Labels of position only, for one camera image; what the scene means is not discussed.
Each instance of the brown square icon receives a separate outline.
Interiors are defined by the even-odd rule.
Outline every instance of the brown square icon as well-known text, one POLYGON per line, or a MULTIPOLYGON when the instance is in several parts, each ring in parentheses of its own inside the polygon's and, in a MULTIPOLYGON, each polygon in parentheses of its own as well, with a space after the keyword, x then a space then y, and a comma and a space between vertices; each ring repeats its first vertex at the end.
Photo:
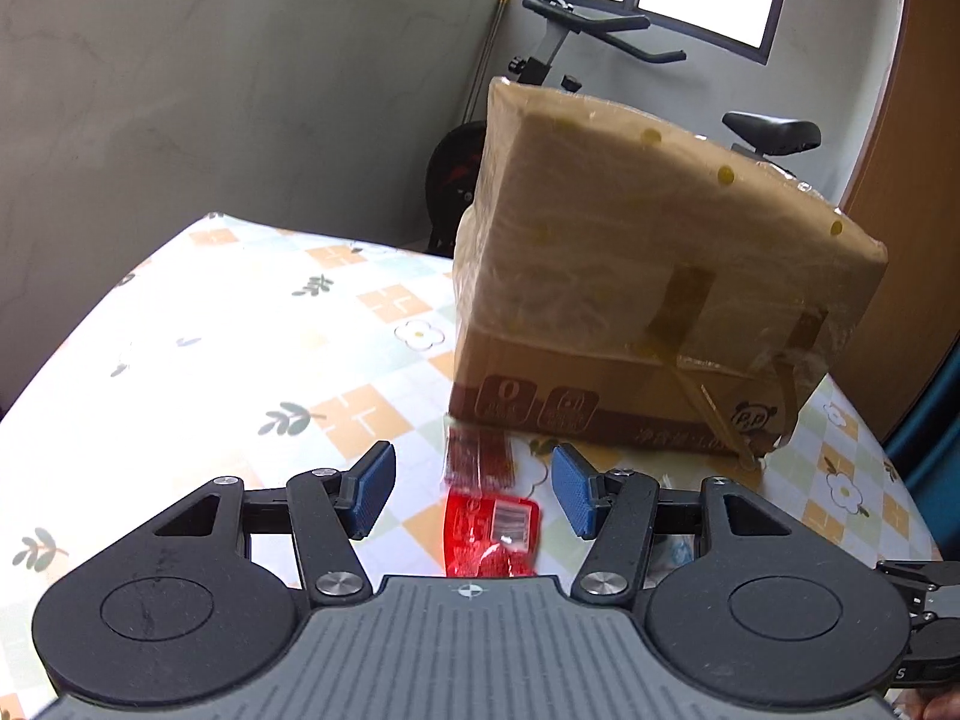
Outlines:
POLYGON ((555 386, 546 398, 536 426, 546 433, 579 433, 587 429, 600 395, 576 386, 555 386))
POLYGON ((526 379, 491 375, 483 380, 474 413, 478 418, 505 425, 522 425, 536 398, 536 384, 526 379))

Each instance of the brown wooden panel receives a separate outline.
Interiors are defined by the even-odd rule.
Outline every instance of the brown wooden panel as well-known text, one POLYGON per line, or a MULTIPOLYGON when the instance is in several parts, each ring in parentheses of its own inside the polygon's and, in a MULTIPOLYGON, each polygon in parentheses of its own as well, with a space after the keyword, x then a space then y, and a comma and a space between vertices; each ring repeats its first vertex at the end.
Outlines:
POLYGON ((834 376, 883 439, 960 331, 960 0, 907 0, 896 66, 844 209, 890 266, 834 376))

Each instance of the tablecloth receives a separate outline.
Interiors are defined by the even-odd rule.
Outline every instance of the tablecloth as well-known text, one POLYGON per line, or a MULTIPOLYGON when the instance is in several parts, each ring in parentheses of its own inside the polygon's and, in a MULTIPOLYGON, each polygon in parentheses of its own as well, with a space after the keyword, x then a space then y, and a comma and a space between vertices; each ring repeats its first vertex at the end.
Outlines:
MULTIPOLYGON (((357 553, 374 586, 386 573, 442 573, 450 268, 211 213, 104 297, 0 422, 4 720, 54 696, 30 636, 42 592, 215 476, 282 487, 390 440, 397 485, 357 553)), ((544 484, 547 439, 509 437, 517 490, 532 490, 542 510, 536 570, 568 586, 589 543, 544 484)), ((597 469, 633 467, 668 487, 693 490, 714 474, 746 483, 868 565, 936 555, 894 467, 829 377, 760 469, 580 448, 597 469)), ((296 584, 289 536, 258 536, 253 557, 296 584)))

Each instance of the exercise bike handlebar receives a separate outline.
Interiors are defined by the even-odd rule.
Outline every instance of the exercise bike handlebar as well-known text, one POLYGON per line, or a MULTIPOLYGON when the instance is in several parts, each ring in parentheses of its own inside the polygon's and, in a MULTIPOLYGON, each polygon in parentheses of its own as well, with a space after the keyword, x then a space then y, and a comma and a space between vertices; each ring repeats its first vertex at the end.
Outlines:
POLYGON ((597 40, 621 50, 621 52, 653 65, 665 65, 670 62, 683 62, 686 52, 648 53, 636 46, 611 35, 611 32, 624 32, 633 29, 646 29, 650 26, 650 19, 642 14, 636 16, 614 16, 610 19, 589 19, 574 13, 572 10, 549 4, 540 0, 523 0, 523 7, 532 10, 546 20, 558 23, 571 32, 585 32, 597 40))

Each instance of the plastic-wrapped cardboard box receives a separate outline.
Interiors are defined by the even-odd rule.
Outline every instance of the plastic-wrapped cardboard box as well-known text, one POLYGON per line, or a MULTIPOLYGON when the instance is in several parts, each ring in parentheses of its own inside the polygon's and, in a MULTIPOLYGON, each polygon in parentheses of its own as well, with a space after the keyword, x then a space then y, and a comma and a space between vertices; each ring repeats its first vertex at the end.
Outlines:
POLYGON ((457 234, 455 418, 760 456, 886 250, 808 186, 630 108, 493 81, 457 234))

